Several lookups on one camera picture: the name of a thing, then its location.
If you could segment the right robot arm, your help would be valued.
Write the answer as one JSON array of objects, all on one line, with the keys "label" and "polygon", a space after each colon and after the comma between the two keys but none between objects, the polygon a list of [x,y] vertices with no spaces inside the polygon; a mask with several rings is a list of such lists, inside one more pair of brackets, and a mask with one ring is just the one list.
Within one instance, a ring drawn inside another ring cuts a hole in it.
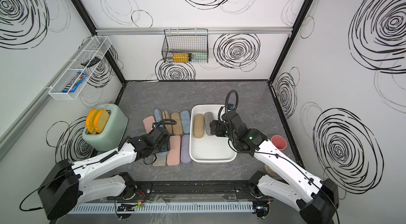
[{"label": "right robot arm", "polygon": [[261,161],[280,177],[278,181],[256,173],[254,187],[297,210],[308,224],[331,224],[338,217],[338,186],[331,179],[321,179],[306,171],[282,153],[266,135],[247,128],[235,111],[226,111],[210,123],[210,132],[229,139],[232,149]]}]

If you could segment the tan fabric glasses case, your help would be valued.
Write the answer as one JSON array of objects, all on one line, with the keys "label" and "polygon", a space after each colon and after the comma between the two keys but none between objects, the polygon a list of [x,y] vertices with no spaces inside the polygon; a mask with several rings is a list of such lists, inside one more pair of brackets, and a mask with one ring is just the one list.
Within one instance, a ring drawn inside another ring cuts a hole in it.
[{"label": "tan fabric glasses case", "polygon": [[204,137],[205,122],[203,114],[196,114],[193,118],[193,135],[195,138]]}]

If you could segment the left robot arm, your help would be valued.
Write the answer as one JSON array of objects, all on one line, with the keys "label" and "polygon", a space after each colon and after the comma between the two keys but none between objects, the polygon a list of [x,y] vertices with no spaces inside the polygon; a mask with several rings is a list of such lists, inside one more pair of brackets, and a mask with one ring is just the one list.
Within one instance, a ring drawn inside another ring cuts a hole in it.
[{"label": "left robot arm", "polygon": [[158,126],[144,135],[127,137],[113,150],[82,161],[59,161],[37,190],[48,220],[56,220],[74,207],[104,197],[116,197],[134,185],[127,174],[102,179],[120,166],[169,150],[170,133]]}]

